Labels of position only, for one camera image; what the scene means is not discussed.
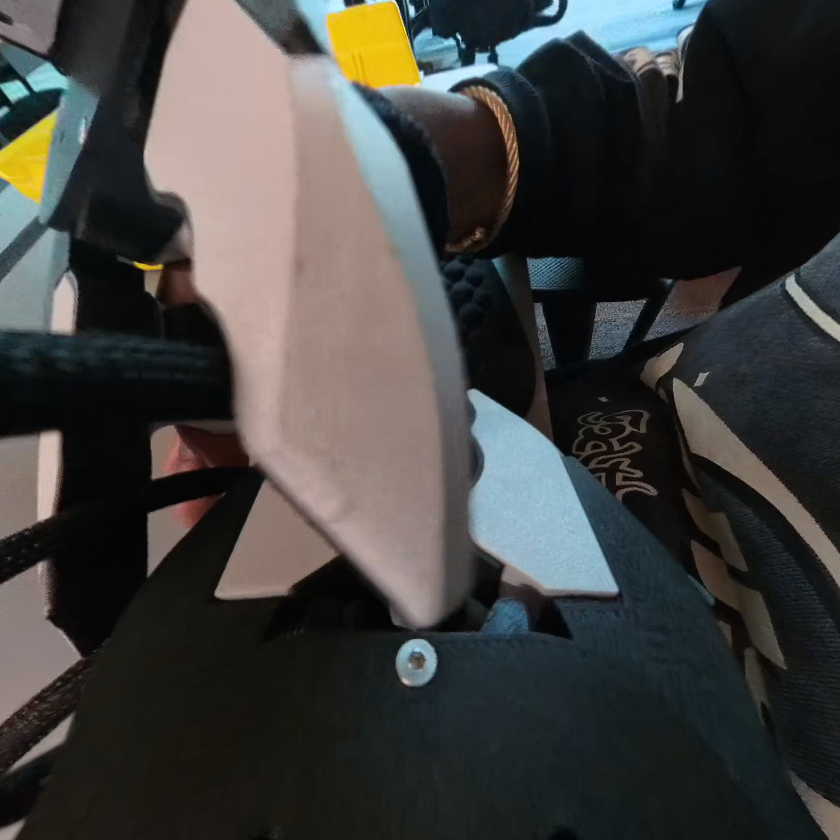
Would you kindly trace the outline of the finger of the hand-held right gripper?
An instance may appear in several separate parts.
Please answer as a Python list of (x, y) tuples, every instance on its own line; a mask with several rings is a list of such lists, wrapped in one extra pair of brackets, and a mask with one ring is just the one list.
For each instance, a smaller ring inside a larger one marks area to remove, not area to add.
[(413, 179), (326, 56), (186, 2), (144, 151), (184, 204), (253, 462), (410, 627), (470, 588), (457, 331)]
[(56, 112), (39, 220), (48, 227), (75, 227), (89, 193), (88, 146), (100, 104), (99, 95), (69, 77)]

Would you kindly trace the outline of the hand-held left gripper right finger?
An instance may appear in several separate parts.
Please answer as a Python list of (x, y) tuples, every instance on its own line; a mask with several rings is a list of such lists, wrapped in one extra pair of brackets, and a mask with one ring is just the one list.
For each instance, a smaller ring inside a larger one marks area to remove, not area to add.
[(613, 599), (619, 588), (560, 451), (525, 419), (477, 390), (472, 434), (481, 453), (470, 535), (501, 579), (541, 595)]

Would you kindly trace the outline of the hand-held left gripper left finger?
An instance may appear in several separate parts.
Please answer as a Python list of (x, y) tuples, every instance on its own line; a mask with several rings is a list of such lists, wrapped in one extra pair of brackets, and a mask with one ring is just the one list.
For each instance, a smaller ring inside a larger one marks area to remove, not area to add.
[(339, 556), (268, 481), (256, 496), (214, 592), (220, 601), (285, 596)]

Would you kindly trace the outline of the yellow plastic bin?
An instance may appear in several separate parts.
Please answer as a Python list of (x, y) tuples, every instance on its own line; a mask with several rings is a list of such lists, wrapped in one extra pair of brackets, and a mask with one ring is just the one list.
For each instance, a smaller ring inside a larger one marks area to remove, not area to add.
[(410, 87), (421, 72), (398, 2), (357, 2), (327, 13), (335, 61), (347, 81), (372, 88)]
[(36, 204), (45, 188), (56, 121), (54, 110), (1, 151), (1, 180)]

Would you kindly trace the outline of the person's right forearm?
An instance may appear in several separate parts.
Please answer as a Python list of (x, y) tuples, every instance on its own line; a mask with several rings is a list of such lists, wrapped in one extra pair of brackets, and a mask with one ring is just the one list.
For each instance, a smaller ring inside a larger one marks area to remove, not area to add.
[(708, 2), (663, 117), (583, 34), (490, 73), (520, 156), (497, 249), (604, 277), (801, 265), (838, 234), (838, 52), (838, 2)]

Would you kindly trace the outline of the person's right hand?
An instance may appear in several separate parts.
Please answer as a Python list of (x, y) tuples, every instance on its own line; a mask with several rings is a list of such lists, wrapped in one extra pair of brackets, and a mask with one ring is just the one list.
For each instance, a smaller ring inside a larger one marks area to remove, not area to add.
[(424, 87), (386, 87), (383, 92), (426, 132), (443, 166), (444, 252), (484, 250), (508, 221), (519, 184), (520, 153), (508, 105), (479, 79), (447, 92)]

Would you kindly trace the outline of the dark patterned clothing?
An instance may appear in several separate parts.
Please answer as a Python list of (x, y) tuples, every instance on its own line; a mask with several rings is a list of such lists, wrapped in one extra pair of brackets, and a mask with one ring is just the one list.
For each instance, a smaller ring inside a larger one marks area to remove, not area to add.
[(707, 598), (824, 838), (839, 803), (839, 240), (692, 329), (548, 375), (555, 441)]

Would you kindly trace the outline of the black office chair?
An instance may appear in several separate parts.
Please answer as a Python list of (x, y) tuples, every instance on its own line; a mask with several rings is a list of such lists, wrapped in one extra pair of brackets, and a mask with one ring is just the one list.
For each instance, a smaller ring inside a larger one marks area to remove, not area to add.
[(455, 46), (457, 65), (467, 67), (478, 55), (498, 61), (498, 47), (533, 29), (549, 28), (566, 15), (567, 1), (409, 1), (408, 35), (420, 64), (432, 66), (430, 47), (421, 37), (429, 33)]

